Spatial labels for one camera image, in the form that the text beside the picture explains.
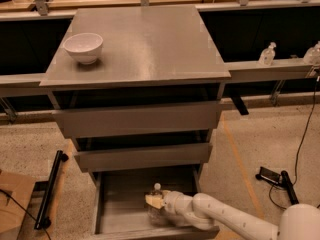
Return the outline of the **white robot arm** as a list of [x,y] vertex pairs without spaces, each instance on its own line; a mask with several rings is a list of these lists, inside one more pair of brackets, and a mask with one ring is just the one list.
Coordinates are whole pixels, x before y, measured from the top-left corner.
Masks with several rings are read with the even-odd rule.
[[209,231],[214,221],[224,224],[245,240],[320,240],[320,210],[307,204],[287,208],[274,225],[233,208],[204,193],[193,197],[177,191],[147,194],[146,203],[168,215],[182,216],[192,226]]

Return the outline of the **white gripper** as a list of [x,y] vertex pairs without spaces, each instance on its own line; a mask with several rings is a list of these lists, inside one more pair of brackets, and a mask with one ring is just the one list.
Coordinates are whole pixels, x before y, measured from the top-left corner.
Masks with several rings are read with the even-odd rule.
[[165,215],[175,226],[183,227],[190,224],[189,215],[193,198],[178,191],[162,195],[146,195],[145,201],[151,207],[161,209],[164,206]]

